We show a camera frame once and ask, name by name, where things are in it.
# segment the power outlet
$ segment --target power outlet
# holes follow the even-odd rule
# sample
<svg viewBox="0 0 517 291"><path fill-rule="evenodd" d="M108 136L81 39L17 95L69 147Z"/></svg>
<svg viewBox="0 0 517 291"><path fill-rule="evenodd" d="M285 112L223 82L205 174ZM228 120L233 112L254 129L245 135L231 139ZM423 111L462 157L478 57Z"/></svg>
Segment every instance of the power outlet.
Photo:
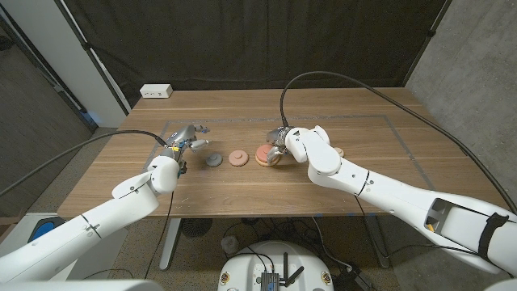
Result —
<svg viewBox="0 0 517 291"><path fill-rule="evenodd" d="M170 84L145 84L140 89L143 98L169 98L172 94Z"/></svg>

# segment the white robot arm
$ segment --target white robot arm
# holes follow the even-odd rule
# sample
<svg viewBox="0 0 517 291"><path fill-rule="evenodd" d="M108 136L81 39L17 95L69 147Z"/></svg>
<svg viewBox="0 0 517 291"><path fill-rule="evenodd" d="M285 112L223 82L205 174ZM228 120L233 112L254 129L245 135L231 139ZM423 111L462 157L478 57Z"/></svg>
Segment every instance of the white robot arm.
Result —
<svg viewBox="0 0 517 291"><path fill-rule="evenodd" d="M320 186L349 192L399 217L434 244L481 270L501 269L517 276L517 216L467 196L429 191L391 179L339 157L325 130L279 128L268 133L275 145L268 160L286 151L298 162L309 161L309 178Z"/></svg>
<svg viewBox="0 0 517 291"><path fill-rule="evenodd" d="M179 175L187 170L182 160L184 150L196 151L208 144L197 140L196 132L206 133L208 128L188 125L174 133L146 173L127 179L113 189L113 199L1 257L0 284L48 280L101 239L150 215L159 206L157 196L171 194Z"/></svg>

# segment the table leg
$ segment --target table leg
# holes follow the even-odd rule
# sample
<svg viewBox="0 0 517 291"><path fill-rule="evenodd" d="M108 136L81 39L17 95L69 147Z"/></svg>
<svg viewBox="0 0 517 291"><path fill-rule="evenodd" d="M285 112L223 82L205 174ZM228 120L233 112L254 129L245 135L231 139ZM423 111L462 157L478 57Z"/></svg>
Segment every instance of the table leg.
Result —
<svg viewBox="0 0 517 291"><path fill-rule="evenodd" d="M380 232L379 222L377 221L376 216L366 216L364 217L366 221L366 228L368 234L370 234L370 239L372 240L372 246L377 254L377 259L379 260L379 265L381 268L389 268L389 259L386 259L382 254L388 254L386 250L385 240Z"/></svg>
<svg viewBox="0 0 517 291"><path fill-rule="evenodd" d="M171 218L165 243L163 245L162 257L160 259L160 270L166 271L170 268L170 262L174 256L174 251L180 234L181 218Z"/></svg>

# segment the black backdrop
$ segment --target black backdrop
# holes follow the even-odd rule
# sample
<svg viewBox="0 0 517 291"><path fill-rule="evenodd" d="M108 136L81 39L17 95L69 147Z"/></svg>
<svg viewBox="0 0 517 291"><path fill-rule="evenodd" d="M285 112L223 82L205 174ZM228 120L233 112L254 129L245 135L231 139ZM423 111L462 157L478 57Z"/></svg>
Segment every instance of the black backdrop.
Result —
<svg viewBox="0 0 517 291"><path fill-rule="evenodd" d="M133 106L175 90L281 88L310 70L402 86L445 0L65 0ZM298 87L352 86L312 78Z"/></svg>

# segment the table surface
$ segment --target table surface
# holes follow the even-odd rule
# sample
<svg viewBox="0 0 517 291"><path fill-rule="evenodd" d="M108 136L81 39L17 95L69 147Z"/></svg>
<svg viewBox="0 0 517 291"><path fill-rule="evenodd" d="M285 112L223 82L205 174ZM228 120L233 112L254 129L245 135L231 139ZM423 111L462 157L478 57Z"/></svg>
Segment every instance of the table surface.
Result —
<svg viewBox="0 0 517 291"><path fill-rule="evenodd" d="M405 88L380 91L434 121ZM184 154L187 173L178 181L172 217L274 217L362 215L353 195L314 185L307 163L285 156L275 167L254 160L266 133L281 125L281 90L175 91L169 99L141 99L121 129L142 129L169 137L187 124L207 125L198 138L211 141L205 149ZM452 192L507 206L475 164L446 137L373 93L353 89L293 89L284 111L291 125L322 126L332 146L345 158L416 187ZM244 150L250 161L233 167L228 156ZM117 135L61 205L58 214L75 217L111 199L111 190L140 174L161 149L150 137ZM208 167L212 153L223 156ZM160 196L151 216L166 216L170 196ZM365 213L382 210L361 201Z"/></svg>

